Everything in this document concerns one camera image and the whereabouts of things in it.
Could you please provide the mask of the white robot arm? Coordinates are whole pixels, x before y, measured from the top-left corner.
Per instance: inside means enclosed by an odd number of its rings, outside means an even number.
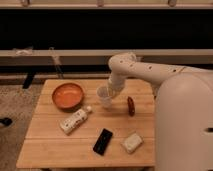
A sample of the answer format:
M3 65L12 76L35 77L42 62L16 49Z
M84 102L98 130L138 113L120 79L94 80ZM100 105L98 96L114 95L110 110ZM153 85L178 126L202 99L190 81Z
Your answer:
M169 77L181 73L185 67L178 65L140 62L132 52L117 54L108 61L111 74L108 79L108 93L118 96L125 87L128 77L142 79L151 84L153 95L157 96L160 85Z

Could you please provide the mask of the white robot base body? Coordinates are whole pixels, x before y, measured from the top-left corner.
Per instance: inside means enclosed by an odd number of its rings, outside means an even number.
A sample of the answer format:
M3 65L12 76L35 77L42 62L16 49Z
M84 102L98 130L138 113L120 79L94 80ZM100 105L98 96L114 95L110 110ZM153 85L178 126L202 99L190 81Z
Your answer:
M155 171L213 171L213 72L179 73L161 84Z

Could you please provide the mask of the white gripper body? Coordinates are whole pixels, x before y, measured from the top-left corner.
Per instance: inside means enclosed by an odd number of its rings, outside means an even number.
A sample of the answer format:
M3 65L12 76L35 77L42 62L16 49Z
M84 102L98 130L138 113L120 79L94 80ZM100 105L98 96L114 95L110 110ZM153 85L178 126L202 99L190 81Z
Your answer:
M108 79L108 93L111 98L118 96L125 87L125 79L111 75Z

